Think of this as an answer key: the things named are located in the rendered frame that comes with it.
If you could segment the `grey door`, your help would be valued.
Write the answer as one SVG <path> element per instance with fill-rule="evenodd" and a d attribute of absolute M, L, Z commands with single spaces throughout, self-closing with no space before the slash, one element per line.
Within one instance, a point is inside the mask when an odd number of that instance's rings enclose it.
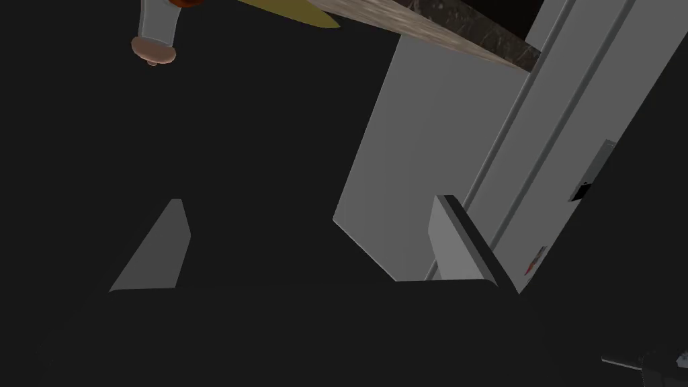
<path fill-rule="evenodd" d="M 688 0 L 565 0 L 464 200 L 516 291 L 688 33 Z"/>

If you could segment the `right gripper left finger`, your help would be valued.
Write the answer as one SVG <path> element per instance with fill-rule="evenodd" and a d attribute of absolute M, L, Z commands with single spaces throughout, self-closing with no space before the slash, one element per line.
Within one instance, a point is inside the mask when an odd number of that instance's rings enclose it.
<path fill-rule="evenodd" d="M 110 291 L 174 288 L 190 240 L 183 202 L 172 199 L 118 272 Z"/>

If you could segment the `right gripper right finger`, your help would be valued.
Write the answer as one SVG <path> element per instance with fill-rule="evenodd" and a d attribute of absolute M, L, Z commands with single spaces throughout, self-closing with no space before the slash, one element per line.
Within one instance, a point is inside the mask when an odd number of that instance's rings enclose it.
<path fill-rule="evenodd" d="M 487 280 L 510 294 L 518 292 L 455 196 L 434 197 L 428 235 L 444 280 Z"/>

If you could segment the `yellow flat object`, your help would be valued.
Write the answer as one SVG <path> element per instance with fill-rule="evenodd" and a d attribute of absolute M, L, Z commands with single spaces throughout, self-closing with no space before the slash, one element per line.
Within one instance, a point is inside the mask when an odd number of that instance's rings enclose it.
<path fill-rule="evenodd" d="M 239 0 L 253 7 L 275 13 L 294 21 L 324 29 L 337 29 L 340 25 L 309 0 Z"/>

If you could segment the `clear bottle with tan stopper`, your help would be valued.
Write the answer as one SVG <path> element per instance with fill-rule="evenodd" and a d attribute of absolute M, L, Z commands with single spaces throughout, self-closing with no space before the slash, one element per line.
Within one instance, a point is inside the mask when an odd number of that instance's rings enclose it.
<path fill-rule="evenodd" d="M 138 35 L 132 51 L 152 67 L 174 61 L 173 41 L 181 8 L 170 0 L 140 0 Z"/>

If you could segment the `grey cabinet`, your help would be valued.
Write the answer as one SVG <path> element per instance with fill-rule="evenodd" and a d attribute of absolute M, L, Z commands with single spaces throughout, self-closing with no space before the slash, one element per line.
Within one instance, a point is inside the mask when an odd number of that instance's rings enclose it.
<path fill-rule="evenodd" d="M 401 37 L 333 216 L 392 279 L 425 278 L 435 196 L 466 197 L 526 78 Z"/>

